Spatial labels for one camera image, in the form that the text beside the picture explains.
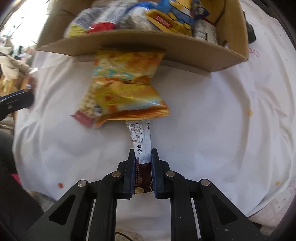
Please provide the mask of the blue snack packet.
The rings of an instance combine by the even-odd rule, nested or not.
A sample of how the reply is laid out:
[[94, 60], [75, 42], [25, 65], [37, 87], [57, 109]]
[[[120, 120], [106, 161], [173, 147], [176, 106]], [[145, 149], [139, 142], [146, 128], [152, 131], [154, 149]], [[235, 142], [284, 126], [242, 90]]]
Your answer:
[[145, 13], [146, 18], [164, 33], [192, 36], [195, 21], [209, 15], [200, 1], [170, 0], [159, 4]]

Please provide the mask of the white brown snack bar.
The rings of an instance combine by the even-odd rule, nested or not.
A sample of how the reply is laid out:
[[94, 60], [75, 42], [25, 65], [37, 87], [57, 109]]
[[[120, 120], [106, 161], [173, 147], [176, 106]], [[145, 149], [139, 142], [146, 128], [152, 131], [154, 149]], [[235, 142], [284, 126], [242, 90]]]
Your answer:
[[152, 192], [150, 120], [126, 122], [136, 159], [135, 194]]

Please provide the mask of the blue white snack bag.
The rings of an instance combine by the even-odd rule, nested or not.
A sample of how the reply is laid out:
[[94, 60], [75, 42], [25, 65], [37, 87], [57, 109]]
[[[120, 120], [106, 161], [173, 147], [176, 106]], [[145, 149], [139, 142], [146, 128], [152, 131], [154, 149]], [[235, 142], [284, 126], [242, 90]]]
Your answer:
[[84, 9], [66, 28], [63, 38], [71, 38], [87, 33], [90, 25], [107, 7]]

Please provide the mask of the yellow chips bag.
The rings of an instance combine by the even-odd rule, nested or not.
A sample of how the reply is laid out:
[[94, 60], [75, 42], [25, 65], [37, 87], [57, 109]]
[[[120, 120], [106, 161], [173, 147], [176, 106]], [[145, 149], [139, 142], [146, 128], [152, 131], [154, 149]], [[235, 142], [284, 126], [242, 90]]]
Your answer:
[[94, 102], [100, 108], [98, 128], [107, 121], [162, 118], [170, 109], [151, 81], [164, 51], [104, 49], [95, 56]]

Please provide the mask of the white bed sheet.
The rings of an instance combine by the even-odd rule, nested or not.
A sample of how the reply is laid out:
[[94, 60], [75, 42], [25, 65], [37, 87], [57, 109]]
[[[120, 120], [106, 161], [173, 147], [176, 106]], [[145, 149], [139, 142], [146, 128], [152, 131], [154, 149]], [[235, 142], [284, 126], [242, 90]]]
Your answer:
[[[151, 121], [151, 140], [174, 171], [209, 179], [272, 232], [295, 200], [295, 48], [264, 5], [240, 4], [256, 35], [248, 61], [214, 73], [163, 63], [152, 83], [171, 113]], [[72, 117], [91, 58], [37, 52], [33, 65], [35, 103], [16, 118], [16, 169], [26, 190], [59, 199], [77, 181], [114, 171], [132, 139], [122, 121], [93, 129]]]

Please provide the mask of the grey cloth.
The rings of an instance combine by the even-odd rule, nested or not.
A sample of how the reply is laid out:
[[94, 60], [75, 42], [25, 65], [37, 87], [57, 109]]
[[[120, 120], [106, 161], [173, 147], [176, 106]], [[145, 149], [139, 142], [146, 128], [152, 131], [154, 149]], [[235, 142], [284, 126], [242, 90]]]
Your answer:
[[252, 25], [250, 25], [248, 21], [245, 21], [245, 22], [246, 22], [246, 28], [247, 28], [248, 43], [251, 44], [256, 40], [256, 35]]

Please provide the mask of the brown sugar snack packet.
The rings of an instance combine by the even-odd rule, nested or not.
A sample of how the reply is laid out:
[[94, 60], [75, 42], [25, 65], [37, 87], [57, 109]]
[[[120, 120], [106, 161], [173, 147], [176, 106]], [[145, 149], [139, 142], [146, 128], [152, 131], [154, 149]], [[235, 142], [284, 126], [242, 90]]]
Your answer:
[[92, 127], [94, 121], [102, 116], [102, 108], [95, 101], [95, 90], [98, 84], [91, 82], [84, 94], [78, 109], [72, 117], [87, 128]]

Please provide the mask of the white snack bag dark contents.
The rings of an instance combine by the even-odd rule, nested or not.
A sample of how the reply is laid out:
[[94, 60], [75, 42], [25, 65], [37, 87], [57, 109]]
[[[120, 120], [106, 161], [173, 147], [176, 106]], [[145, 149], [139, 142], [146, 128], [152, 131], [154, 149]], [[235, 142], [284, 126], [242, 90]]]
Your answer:
[[149, 9], [143, 7], [135, 7], [130, 9], [119, 21], [117, 27], [119, 29], [136, 29], [136, 30], [158, 30], [146, 17]]

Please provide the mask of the brown cardboard box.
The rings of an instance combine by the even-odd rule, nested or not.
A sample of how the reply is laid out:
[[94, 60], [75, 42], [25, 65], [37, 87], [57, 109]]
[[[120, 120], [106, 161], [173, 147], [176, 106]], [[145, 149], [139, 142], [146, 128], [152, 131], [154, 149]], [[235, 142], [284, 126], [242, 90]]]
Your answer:
[[217, 44], [181, 34], [145, 30], [108, 30], [64, 39], [72, 20], [92, 1], [55, 1], [40, 35], [39, 51], [69, 56], [96, 53], [100, 48], [132, 48], [165, 50], [165, 59], [215, 72], [248, 60], [248, 35], [239, 1], [202, 1], [210, 11], [208, 20], [214, 24]]

